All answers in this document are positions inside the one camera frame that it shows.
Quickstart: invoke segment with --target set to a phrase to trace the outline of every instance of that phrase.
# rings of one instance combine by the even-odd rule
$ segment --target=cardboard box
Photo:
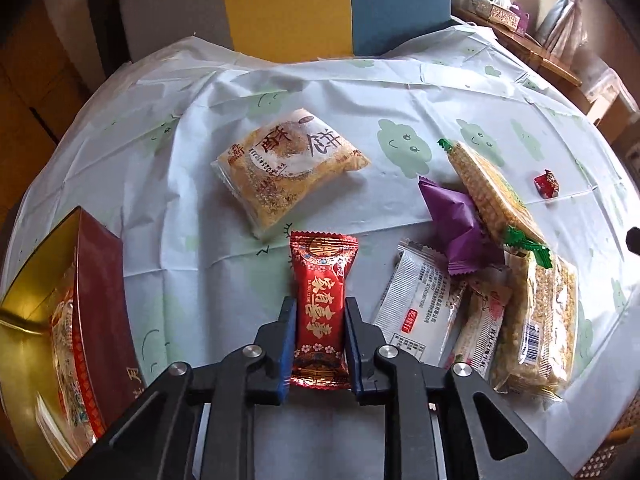
[[[66,472],[36,423],[39,394],[56,424],[66,425],[53,364],[52,307],[44,300],[74,260],[74,328],[77,321],[81,335],[74,351],[84,356],[87,377],[80,381],[95,401],[85,400],[87,410],[106,428],[145,386],[127,316],[122,242],[78,207],[40,243],[0,304],[2,406],[28,466],[42,480]]]

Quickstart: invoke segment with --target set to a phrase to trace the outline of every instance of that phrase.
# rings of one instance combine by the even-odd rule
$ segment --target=triangular cutout
[[[518,433],[485,394],[476,393],[474,404],[478,410],[489,454],[494,460],[503,460],[527,450],[527,441]]]

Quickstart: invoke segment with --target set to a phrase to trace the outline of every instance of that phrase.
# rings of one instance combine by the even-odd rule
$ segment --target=small red candy
[[[533,182],[536,183],[538,193],[540,193],[540,196],[543,198],[555,198],[558,196],[560,186],[558,185],[555,175],[549,170],[545,170],[544,175],[534,178]]]

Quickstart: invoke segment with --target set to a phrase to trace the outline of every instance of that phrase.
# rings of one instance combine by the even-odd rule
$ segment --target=red candy wrapper
[[[536,183],[538,193],[540,193],[543,198],[555,198],[558,196],[560,186],[556,180],[556,176],[549,170],[545,170],[544,175],[534,178],[533,182]]]
[[[291,382],[306,388],[349,387],[344,359],[344,279],[358,252],[356,238],[293,232],[298,326]]]

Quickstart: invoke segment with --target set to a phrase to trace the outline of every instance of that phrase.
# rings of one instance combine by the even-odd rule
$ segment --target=gray panel
[[[133,62],[195,35],[233,48],[224,0],[120,0]]]

